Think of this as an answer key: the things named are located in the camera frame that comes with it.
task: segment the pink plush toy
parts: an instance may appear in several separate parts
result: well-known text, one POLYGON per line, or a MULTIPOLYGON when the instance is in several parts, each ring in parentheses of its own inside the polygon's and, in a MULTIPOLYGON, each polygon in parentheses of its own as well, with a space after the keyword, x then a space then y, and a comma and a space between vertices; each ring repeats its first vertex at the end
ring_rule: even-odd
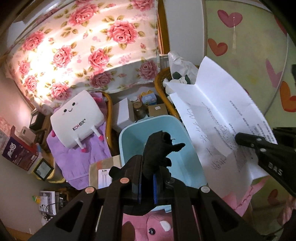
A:
POLYGON ((144 216, 123 215, 121 241, 174 241, 173 219, 164 210, 144 216))

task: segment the light blue plastic basket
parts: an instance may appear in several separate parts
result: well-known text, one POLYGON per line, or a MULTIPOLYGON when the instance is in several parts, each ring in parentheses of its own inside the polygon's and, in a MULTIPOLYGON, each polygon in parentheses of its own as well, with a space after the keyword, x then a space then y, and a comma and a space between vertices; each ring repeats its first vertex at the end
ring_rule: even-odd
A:
MULTIPOLYGON (((206 185, 207 181, 191 139, 182 123, 171 115, 143 119, 124 128, 119 136, 122 164, 124 165, 134 155, 142 155, 148 137, 158 131, 168 132, 171 138, 175 139, 173 144, 181 142, 186 144, 181 151, 168 155, 172 161, 172 167, 168 168, 172 177, 194 188, 206 185)), ((159 209, 170 211, 170 206, 158 206, 154 211, 159 209)))

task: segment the cable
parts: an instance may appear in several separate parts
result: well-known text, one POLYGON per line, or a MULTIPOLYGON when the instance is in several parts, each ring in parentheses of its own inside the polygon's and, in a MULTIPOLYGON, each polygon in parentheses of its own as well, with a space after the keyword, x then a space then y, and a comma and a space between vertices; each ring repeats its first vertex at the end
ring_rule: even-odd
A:
POLYGON ((42 213, 43 218, 48 222, 52 218, 52 215, 53 215, 53 214, 50 214, 47 212, 47 210, 49 211, 49 206, 59 204, 59 203, 64 203, 64 202, 67 203, 68 201, 54 202, 54 203, 48 204, 46 206, 44 204, 42 204, 42 209, 45 212, 45 213, 42 213))

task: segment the white plastic bag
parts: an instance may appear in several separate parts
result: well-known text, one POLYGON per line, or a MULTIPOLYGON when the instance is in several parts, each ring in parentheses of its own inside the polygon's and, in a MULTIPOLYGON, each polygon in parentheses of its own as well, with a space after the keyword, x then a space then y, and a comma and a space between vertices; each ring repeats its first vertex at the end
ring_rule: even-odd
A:
POLYGON ((193 63, 185 61, 174 51, 168 53, 168 61, 172 77, 173 73, 178 72, 181 76, 187 75, 190 79, 190 84, 195 84, 198 68, 193 63))

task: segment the purple towel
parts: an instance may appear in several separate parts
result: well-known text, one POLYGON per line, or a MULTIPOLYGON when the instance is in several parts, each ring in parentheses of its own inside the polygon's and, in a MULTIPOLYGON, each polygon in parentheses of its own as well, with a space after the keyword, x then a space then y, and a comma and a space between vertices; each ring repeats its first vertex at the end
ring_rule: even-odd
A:
MULTIPOLYGON (((92 93, 91 95, 93 97, 103 98, 102 93, 92 93)), ((102 101, 97 104, 106 118, 106 103, 102 101)), ((104 135, 104 142, 101 142, 94 133, 91 134, 81 142, 87 148, 86 153, 83 153, 78 145, 72 149, 66 148, 59 141, 58 137, 52 137, 51 133, 47 137, 48 146, 55 162, 62 170, 64 178, 71 186, 78 190, 89 186, 90 164, 111 157, 105 137, 106 122, 98 128, 98 131, 104 135)))

